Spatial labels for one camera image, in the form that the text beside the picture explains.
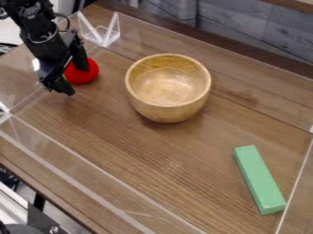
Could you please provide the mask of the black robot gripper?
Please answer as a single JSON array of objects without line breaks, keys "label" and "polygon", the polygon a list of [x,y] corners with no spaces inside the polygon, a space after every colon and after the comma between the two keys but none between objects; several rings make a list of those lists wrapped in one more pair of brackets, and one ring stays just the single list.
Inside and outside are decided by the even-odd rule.
[{"label": "black robot gripper", "polygon": [[39,60],[38,81],[48,91],[73,96],[77,92],[66,80],[65,70],[70,62],[83,71],[90,70],[90,63],[79,31],[70,29],[63,35],[59,32],[47,41],[35,43],[30,34],[22,30],[22,41]]}]

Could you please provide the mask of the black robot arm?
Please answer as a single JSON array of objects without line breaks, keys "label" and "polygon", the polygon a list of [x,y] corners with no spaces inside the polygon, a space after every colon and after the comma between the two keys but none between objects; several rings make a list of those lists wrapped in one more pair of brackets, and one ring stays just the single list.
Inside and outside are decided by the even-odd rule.
[{"label": "black robot arm", "polygon": [[69,96],[77,92],[65,77],[74,63],[82,71],[90,70],[87,52],[79,32],[71,27],[69,17],[55,13],[50,0],[0,0],[4,14],[20,28],[20,38],[39,60],[38,81],[48,91]]}]

